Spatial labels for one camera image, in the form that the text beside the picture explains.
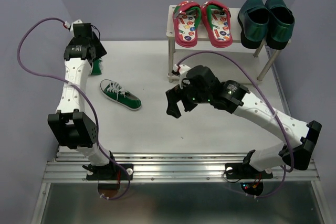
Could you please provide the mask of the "pink flip-flop with letters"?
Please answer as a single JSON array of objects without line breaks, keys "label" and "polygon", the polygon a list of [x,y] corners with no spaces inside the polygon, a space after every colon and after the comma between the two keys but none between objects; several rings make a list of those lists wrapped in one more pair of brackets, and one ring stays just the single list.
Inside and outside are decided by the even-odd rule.
[{"label": "pink flip-flop with letters", "polygon": [[206,28],[212,46],[226,48],[233,43],[230,32],[231,13],[223,3],[215,0],[205,2],[201,6],[202,22]]}]

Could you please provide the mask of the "green loafer shoe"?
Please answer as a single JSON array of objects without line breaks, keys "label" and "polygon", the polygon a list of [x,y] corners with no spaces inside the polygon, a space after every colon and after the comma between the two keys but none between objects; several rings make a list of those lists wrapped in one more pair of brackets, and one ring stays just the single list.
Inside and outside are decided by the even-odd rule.
[{"label": "green loafer shoe", "polygon": [[269,10],[263,0],[246,0],[238,13],[240,41],[245,48],[257,49],[266,37]]},{"label": "green loafer shoe", "polygon": [[266,0],[265,7],[269,10],[266,43],[271,49],[283,50],[292,37],[295,17],[284,0]]}]

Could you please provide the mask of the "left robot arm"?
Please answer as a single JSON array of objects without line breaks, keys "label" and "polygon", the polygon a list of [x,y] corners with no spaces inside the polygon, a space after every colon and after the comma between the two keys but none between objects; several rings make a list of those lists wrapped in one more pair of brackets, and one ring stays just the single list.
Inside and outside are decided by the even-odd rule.
[{"label": "left robot arm", "polygon": [[90,23],[82,20],[70,26],[72,39],[64,52],[65,83],[61,99],[54,114],[48,115],[48,125],[58,144],[86,156],[91,174],[100,173],[110,179],[116,175],[117,166],[111,161],[109,151],[99,146],[97,124],[85,113],[85,91],[94,62],[106,55]]}]

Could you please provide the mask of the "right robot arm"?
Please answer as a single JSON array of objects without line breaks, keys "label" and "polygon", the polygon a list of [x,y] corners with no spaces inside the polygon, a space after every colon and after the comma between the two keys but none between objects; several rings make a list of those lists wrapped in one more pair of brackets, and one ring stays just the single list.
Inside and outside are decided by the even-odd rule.
[{"label": "right robot arm", "polygon": [[182,102],[186,112],[198,104],[208,103],[218,110],[245,118],[268,131],[282,142],[263,150],[252,150],[241,163],[233,163],[231,177],[249,178],[276,166],[292,166],[306,170],[316,146],[322,125],[296,120],[271,106],[266,105],[246,86],[228,80],[220,82],[211,69],[198,65],[174,66],[179,84],[166,92],[167,114],[181,116],[177,106]]}]

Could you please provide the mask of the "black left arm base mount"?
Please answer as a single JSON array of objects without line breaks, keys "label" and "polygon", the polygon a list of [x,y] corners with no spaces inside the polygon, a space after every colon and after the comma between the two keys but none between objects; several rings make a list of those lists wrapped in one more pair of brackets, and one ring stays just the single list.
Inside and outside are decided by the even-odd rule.
[{"label": "black left arm base mount", "polygon": [[125,169],[125,173],[119,166],[111,161],[104,166],[82,165],[87,172],[86,180],[89,181],[117,181],[117,180],[132,180],[134,165],[131,163],[120,164]]}]

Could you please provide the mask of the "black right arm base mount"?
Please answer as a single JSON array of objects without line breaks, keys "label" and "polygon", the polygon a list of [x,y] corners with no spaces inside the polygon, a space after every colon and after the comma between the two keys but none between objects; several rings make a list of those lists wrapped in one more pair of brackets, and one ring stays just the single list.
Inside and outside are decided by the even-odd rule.
[{"label": "black right arm base mount", "polygon": [[223,173],[226,179],[272,179],[272,173],[267,173],[265,170],[260,172],[250,165],[250,159],[254,152],[255,150],[248,152],[241,163],[226,163]]}]

